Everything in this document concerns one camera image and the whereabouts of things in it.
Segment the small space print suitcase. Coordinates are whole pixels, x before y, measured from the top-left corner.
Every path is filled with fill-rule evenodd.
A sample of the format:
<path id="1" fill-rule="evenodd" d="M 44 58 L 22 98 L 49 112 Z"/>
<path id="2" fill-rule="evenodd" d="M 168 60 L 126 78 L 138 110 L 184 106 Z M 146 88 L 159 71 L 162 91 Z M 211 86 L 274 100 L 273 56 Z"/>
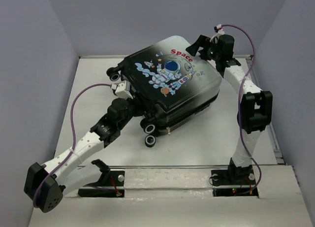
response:
<path id="1" fill-rule="evenodd" d="M 186 123 L 216 100 L 221 76 L 198 56 L 190 55 L 190 43 L 174 35 L 125 57 L 107 69 L 112 82 L 130 83 L 129 93 L 138 104 L 145 145 Z"/>

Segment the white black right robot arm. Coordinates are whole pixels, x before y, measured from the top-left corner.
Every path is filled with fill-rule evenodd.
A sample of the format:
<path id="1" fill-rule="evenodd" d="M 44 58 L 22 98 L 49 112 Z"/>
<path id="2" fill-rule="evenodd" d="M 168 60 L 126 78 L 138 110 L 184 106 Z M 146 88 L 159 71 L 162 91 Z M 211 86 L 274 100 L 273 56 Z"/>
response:
<path id="1" fill-rule="evenodd" d="M 238 94 L 237 123 L 239 141 L 231 158 L 226 177 L 237 184 L 245 177 L 243 170 L 253 163 L 253 152 L 261 133 L 271 123 L 273 95 L 261 90 L 249 77 L 249 72 L 233 57 L 234 37 L 218 33 L 213 37 L 200 35 L 186 51 L 203 60 L 213 60 L 217 72 Z"/>

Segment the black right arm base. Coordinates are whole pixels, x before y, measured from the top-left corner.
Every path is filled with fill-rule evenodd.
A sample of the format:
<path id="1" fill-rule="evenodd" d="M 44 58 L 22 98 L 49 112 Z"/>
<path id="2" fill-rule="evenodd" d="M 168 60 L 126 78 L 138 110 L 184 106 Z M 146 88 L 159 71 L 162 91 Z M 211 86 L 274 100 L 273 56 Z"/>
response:
<path id="1" fill-rule="evenodd" d="M 211 170 L 208 182 L 213 188 L 214 197 L 259 197 L 252 165 L 236 167 L 230 164 L 225 169 Z"/>

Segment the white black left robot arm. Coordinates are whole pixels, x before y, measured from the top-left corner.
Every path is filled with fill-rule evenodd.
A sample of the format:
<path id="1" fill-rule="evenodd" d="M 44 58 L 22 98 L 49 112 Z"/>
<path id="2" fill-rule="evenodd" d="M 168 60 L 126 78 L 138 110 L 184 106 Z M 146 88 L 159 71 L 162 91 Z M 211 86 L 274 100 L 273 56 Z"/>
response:
<path id="1" fill-rule="evenodd" d="M 44 164 L 33 163 L 27 171 L 24 193 L 33 201 L 34 208 L 43 213 L 53 210 L 70 189 L 66 184 L 69 174 L 113 143 L 137 111 L 134 100 L 116 98 L 107 113 L 81 139 L 74 141 L 73 147 Z"/>

